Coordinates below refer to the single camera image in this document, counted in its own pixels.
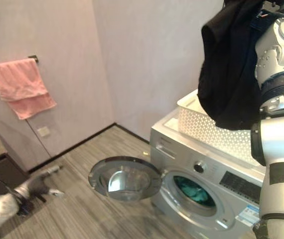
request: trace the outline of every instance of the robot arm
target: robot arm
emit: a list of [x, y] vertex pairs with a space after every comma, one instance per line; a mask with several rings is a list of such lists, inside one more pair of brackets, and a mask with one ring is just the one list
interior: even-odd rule
[[284, 239], [284, 4], [270, 14], [278, 18], [256, 44], [255, 77], [263, 103], [261, 121], [251, 131], [252, 156], [267, 170], [261, 221], [253, 231], [257, 239]]
[[30, 199], [38, 197], [45, 202], [42, 194], [49, 194], [54, 196], [62, 196], [63, 192], [57, 189], [50, 189], [44, 183], [44, 179], [49, 177], [52, 173], [57, 172], [61, 167], [53, 166], [41, 172], [35, 177], [31, 177], [23, 184], [10, 190], [5, 195], [0, 195], [0, 227], [15, 214], [27, 215], [32, 210], [32, 203]]

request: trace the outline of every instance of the washing machine door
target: washing machine door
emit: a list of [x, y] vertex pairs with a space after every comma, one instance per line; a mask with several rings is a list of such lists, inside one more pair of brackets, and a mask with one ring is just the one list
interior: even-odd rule
[[89, 174], [89, 183], [100, 194], [124, 202], [139, 201], [161, 188], [161, 173], [151, 163], [129, 156], [99, 161]]

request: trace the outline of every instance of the baseboard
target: baseboard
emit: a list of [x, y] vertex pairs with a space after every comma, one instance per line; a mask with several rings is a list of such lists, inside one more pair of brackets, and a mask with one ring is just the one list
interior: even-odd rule
[[138, 136], [137, 134], [133, 133], [132, 131], [128, 130], [127, 128], [123, 127], [122, 125], [119, 125], [119, 124], [116, 124], [116, 127], [119, 127], [120, 129], [122, 129], [123, 131], [129, 133], [130, 135], [134, 136], [135, 138], [138, 138], [139, 140], [147, 143], [147, 144], [150, 144], [149, 141], [147, 141], [146, 139]]
[[105, 127], [104, 129], [102, 129], [102, 130], [100, 130], [99, 132], [97, 132], [97, 133], [91, 135], [90, 137], [88, 137], [88, 138], [82, 140], [81, 142], [75, 144], [74, 146], [72, 146], [72, 147], [66, 149], [65, 151], [61, 152], [60, 154], [58, 154], [58, 155], [56, 155], [56, 156], [54, 156], [54, 157], [52, 157], [52, 158], [50, 158], [50, 159], [44, 161], [43, 163], [41, 163], [41, 164], [35, 166], [34, 168], [30, 169], [28, 172], [29, 172], [29, 173], [33, 173], [34, 171], [36, 171], [36, 170], [42, 168], [43, 166], [47, 165], [48, 163], [51, 163], [51, 162], [54, 161], [55, 159], [57, 159], [57, 158], [61, 157], [62, 155], [64, 155], [64, 154], [70, 152], [71, 150], [75, 149], [76, 147], [79, 147], [80, 145], [84, 144], [85, 142], [87, 142], [87, 141], [93, 139], [94, 137], [98, 136], [99, 134], [103, 133], [104, 131], [106, 131], [106, 130], [108, 130], [108, 129], [110, 129], [111, 127], [116, 126], [116, 125], [117, 125], [116, 123], [113, 123], [113, 124], [111, 124], [111, 125]]
[[54, 156], [54, 157], [52, 157], [52, 158], [46, 160], [45, 162], [43, 162], [43, 163], [37, 165], [36, 167], [30, 169], [28, 172], [29, 172], [29, 173], [33, 173], [34, 171], [36, 171], [36, 170], [42, 168], [43, 166], [47, 165], [48, 163], [51, 163], [51, 162], [54, 161], [55, 159], [57, 159], [57, 158], [61, 157], [62, 155], [64, 155], [64, 154], [70, 152], [71, 150], [75, 149], [76, 147], [79, 147], [80, 145], [82, 145], [82, 144], [86, 143], [87, 141], [93, 139], [94, 137], [100, 135], [100, 134], [103, 133], [104, 131], [106, 131], [106, 130], [112, 128], [113, 126], [116, 126], [116, 127], [120, 128], [120, 129], [122, 129], [123, 131], [129, 133], [130, 135], [132, 135], [132, 136], [138, 138], [139, 140], [141, 140], [141, 141], [143, 141], [143, 142], [149, 144], [149, 141], [147, 141], [146, 139], [144, 139], [144, 138], [138, 136], [137, 134], [133, 133], [132, 131], [128, 130], [127, 128], [125, 128], [125, 127], [123, 127], [123, 126], [121, 126], [121, 125], [119, 125], [119, 124], [117, 124], [117, 123], [113, 123], [113, 124], [111, 124], [111, 125], [105, 127], [104, 129], [102, 129], [101, 131], [95, 133], [94, 135], [92, 135], [92, 136], [86, 138], [85, 140], [83, 140], [83, 141], [81, 141], [81, 142], [75, 144], [74, 146], [68, 148], [67, 150], [63, 151], [62, 153], [60, 153], [60, 154], [58, 154], [58, 155], [56, 155], [56, 156]]

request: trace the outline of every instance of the pink towel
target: pink towel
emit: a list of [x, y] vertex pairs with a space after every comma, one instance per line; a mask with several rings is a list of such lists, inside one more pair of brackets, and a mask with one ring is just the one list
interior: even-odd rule
[[34, 59], [0, 63], [0, 99], [20, 120], [57, 105], [44, 86]]

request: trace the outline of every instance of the white laundry basket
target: white laundry basket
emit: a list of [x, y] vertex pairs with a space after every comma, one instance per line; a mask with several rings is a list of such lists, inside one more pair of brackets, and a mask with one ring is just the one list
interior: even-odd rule
[[197, 97], [197, 90], [177, 102], [178, 131], [249, 165], [259, 163], [251, 156], [250, 130], [228, 130], [215, 126]]

